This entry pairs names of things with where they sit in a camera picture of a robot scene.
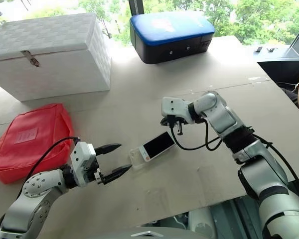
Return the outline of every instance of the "red bag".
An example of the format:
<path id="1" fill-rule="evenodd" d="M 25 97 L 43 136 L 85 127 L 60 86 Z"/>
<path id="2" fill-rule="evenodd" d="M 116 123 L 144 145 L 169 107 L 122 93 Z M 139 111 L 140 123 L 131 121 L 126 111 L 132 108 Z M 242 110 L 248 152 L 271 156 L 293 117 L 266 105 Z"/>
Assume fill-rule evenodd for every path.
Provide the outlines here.
<path id="1" fill-rule="evenodd" d="M 62 104 L 49 104 L 18 115 L 0 138 L 0 181 L 7 184 L 26 177 L 53 143 L 68 136 L 73 136 L 73 128 Z M 71 143 L 69 139 L 54 147 L 34 173 L 65 164 Z"/>

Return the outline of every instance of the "metal latch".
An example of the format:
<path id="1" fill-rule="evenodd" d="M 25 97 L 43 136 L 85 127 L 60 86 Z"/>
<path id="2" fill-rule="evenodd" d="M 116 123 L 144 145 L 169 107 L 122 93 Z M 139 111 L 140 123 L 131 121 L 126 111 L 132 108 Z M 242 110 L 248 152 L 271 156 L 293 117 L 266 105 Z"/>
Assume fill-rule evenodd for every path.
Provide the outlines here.
<path id="1" fill-rule="evenodd" d="M 38 62 L 37 59 L 35 59 L 34 56 L 31 55 L 31 53 L 27 50 L 21 51 L 21 53 L 29 60 L 29 62 L 31 63 L 31 65 L 39 67 L 40 63 Z"/>

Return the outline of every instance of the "black case bottom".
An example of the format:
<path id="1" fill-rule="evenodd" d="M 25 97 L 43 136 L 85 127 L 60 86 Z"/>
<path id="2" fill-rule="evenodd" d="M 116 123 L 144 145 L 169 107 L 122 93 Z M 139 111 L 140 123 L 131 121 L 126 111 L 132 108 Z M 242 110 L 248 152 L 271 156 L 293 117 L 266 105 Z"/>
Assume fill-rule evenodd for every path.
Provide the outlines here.
<path id="1" fill-rule="evenodd" d="M 130 23 L 131 42 L 144 63 L 156 64 L 171 61 L 184 56 L 205 52 L 211 42 L 213 34 L 169 42 L 157 46 L 146 45 L 135 32 Z"/>

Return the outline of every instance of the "black cable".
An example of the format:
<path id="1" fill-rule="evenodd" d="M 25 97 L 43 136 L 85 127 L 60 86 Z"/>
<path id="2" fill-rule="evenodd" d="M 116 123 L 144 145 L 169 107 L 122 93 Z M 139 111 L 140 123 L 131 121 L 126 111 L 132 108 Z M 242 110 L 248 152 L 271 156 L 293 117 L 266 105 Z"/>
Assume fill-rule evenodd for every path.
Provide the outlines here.
<path id="1" fill-rule="evenodd" d="M 65 138 L 62 138 L 58 141 L 56 141 L 51 147 L 48 148 L 48 150 L 39 158 L 39 160 L 34 164 L 34 166 L 31 168 L 30 172 L 28 173 L 23 185 L 27 182 L 27 180 L 32 176 L 32 173 L 35 171 L 36 167 L 40 164 L 40 162 L 46 157 L 46 155 L 55 147 L 57 146 L 59 143 L 65 141 L 65 140 L 68 140 L 68 139 L 73 139 L 73 140 L 78 140 L 79 138 L 78 137 L 73 137 L 73 136 L 69 136 L 69 137 L 65 137 Z M 23 189 L 23 185 L 21 186 L 21 189 L 18 193 L 18 196 L 16 197 L 16 200 L 19 198 L 19 196 L 21 195 L 22 193 L 22 189 Z M 0 218 L 0 226 L 1 226 L 1 223 L 4 219 L 4 216 L 5 214 L 3 214 Z"/>
<path id="2" fill-rule="evenodd" d="M 216 149 L 218 149 L 218 147 L 221 145 L 221 143 L 223 142 L 223 140 L 220 140 L 218 142 L 218 144 L 214 147 L 214 148 L 210 148 L 209 147 L 209 142 L 208 142 L 208 122 L 207 120 L 204 121 L 205 125 L 206 125 L 206 134 L 205 134 L 205 144 L 206 144 L 206 148 L 209 150 L 209 151 L 215 151 Z"/>
<path id="3" fill-rule="evenodd" d="M 206 130 L 206 135 L 207 135 L 207 137 L 205 137 L 205 144 L 203 144 L 203 145 L 201 145 L 201 146 L 198 146 L 198 147 L 195 147 L 195 148 L 185 148 L 185 147 L 183 147 L 183 146 L 177 141 L 177 139 L 176 139 L 176 137 L 175 137 L 174 130 L 173 130 L 172 127 L 170 128 L 170 132 L 171 132 L 171 136 L 173 137 L 173 139 L 174 139 L 175 143 L 178 145 L 178 147 L 180 147 L 180 148 L 183 149 L 183 150 L 192 151 L 192 150 L 197 150 L 197 149 L 200 149 L 200 148 L 202 148 L 202 147 L 208 146 L 208 144 L 210 144 L 210 143 L 212 143 L 212 142 L 215 142 L 216 140 L 219 139 L 219 137 L 217 137 L 217 138 L 214 138 L 214 139 L 212 139 L 211 141 L 208 142 L 208 125 L 207 125 L 206 129 L 207 129 L 207 130 Z M 215 148 L 209 148 L 209 147 L 208 147 L 208 148 L 211 149 L 211 151 L 214 151 L 214 150 L 216 150 L 216 149 L 219 147 L 219 145 L 221 144 L 221 142 L 222 142 L 222 140 L 220 140 L 220 141 L 218 142 L 218 144 L 215 146 Z"/>
<path id="4" fill-rule="evenodd" d="M 25 178 L 25 181 L 24 183 L 27 182 L 27 180 L 32 176 L 32 173 L 35 171 L 36 167 L 40 164 L 40 162 L 46 157 L 46 155 L 55 147 L 57 146 L 59 143 L 65 141 L 65 140 L 68 140 L 68 139 L 73 139 L 73 140 L 76 140 L 78 139 L 78 137 L 73 137 L 73 136 L 69 136 L 69 137 L 65 137 L 65 138 L 62 138 L 58 141 L 56 141 L 54 144 L 52 144 L 51 147 L 48 148 L 48 150 L 39 158 L 39 160 L 35 163 L 35 165 L 31 168 L 30 172 L 28 173 L 27 177 Z M 18 193 L 18 196 L 16 197 L 16 200 L 18 199 L 18 197 L 21 195 L 21 192 L 22 192 L 22 188 L 20 188 L 20 191 Z"/>
<path id="5" fill-rule="evenodd" d="M 297 176 L 297 174 L 295 173 L 294 169 L 291 167 L 291 165 L 288 163 L 288 161 L 285 159 L 285 157 L 273 146 L 272 143 L 266 141 L 265 139 L 261 138 L 258 135 L 254 134 L 254 137 L 256 137 L 257 139 L 259 139 L 261 141 L 261 143 L 266 144 L 269 148 L 271 148 L 278 156 L 279 158 L 281 158 L 281 160 L 284 162 L 284 164 L 287 166 L 288 170 L 290 171 L 290 173 L 293 175 L 294 179 L 295 179 L 295 186 L 297 188 L 297 191 L 299 192 L 299 178 Z"/>

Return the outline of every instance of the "white woven box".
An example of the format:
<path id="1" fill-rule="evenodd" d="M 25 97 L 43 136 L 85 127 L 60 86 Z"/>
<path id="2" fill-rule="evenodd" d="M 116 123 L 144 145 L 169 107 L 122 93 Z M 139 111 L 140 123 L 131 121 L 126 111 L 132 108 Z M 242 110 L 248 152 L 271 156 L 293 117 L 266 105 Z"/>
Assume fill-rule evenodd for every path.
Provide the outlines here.
<path id="1" fill-rule="evenodd" d="M 110 68 L 94 13 L 0 27 L 0 86 L 20 101 L 109 90 Z"/>

